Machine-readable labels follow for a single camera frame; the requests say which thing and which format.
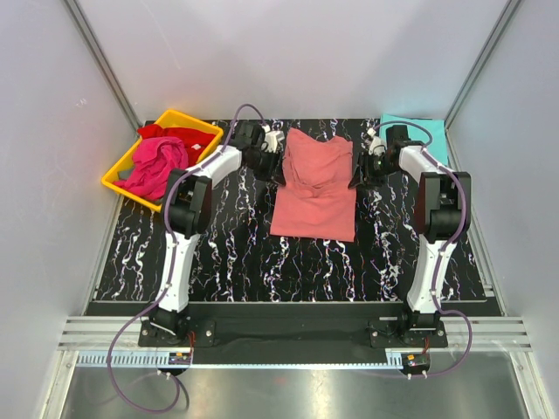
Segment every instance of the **yellow plastic tray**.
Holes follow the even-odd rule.
[[[220,127],[216,127],[215,125],[208,124],[202,120],[197,120],[196,118],[192,118],[189,115],[185,115],[184,113],[180,113],[178,111],[174,111],[173,109],[169,109],[165,111],[161,117],[155,122],[155,124],[159,125],[162,128],[175,128],[175,127],[182,127],[182,128],[194,128],[198,131],[202,131],[207,134],[214,134],[216,137],[211,141],[210,145],[206,147],[206,149],[202,152],[200,157],[198,158],[197,163],[205,159],[208,155],[213,153],[221,141],[221,137],[224,135],[224,130]],[[146,207],[152,209],[156,212],[161,212],[161,204],[152,203],[147,201],[139,196],[131,194],[125,189],[119,188],[115,186],[113,182],[119,180],[119,172],[122,170],[128,170],[134,166],[134,162],[132,161],[132,155],[134,151],[138,148],[141,143],[142,138],[140,139],[118,160],[114,166],[110,168],[108,172],[101,178],[101,183],[106,187],[112,189],[117,194],[124,195],[130,199],[145,205]]]

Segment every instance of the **teal cloth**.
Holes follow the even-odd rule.
[[[446,134],[445,134],[445,122],[443,120],[413,120],[409,118],[400,118],[399,116],[388,115],[384,113],[381,117],[381,123],[389,121],[389,120],[405,120],[408,122],[413,122],[414,124],[418,124],[419,126],[425,128],[427,131],[431,133],[433,136],[433,142],[427,149],[429,153],[443,163],[444,165],[448,165],[448,150],[446,149]],[[386,128],[392,127],[392,125],[396,124],[389,124],[386,127],[381,127],[381,138],[386,138]],[[427,142],[429,137],[426,133],[421,131],[418,128],[408,126],[408,135],[410,139],[414,141],[422,141]]]

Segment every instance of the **black table surface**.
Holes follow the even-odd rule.
[[[225,133],[229,121],[219,120]],[[357,152],[367,145],[367,120],[271,120],[317,141],[340,135]],[[394,174],[383,187],[358,192],[355,241],[270,235],[277,187],[241,168],[213,191],[213,220],[202,235],[191,273],[191,301],[393,301],[414,278],[418,236],[412,228],[417,184]],[[124,199],[96,301],[150,301],[161,283],[165,235],[161,216]],[[485,300],[464,235],[445,276],[444,300]]]

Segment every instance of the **salmon t-shirt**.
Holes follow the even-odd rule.
[[[318,142],[291,128],[283,161],[286,186],[278,187],[271,233],[353,242],[352,157],[353,144],[342,137]]]

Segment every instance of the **white wall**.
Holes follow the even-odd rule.
[[[559,3],[524,2],[451,126],[507,308],[559,411]]]
[[[100,177],[132,128],[59,0],[0,13],[0,414],[36,418],[79,314],[115,195]]]
[[[444,118],[506,0],[80,0],[140,119]]]

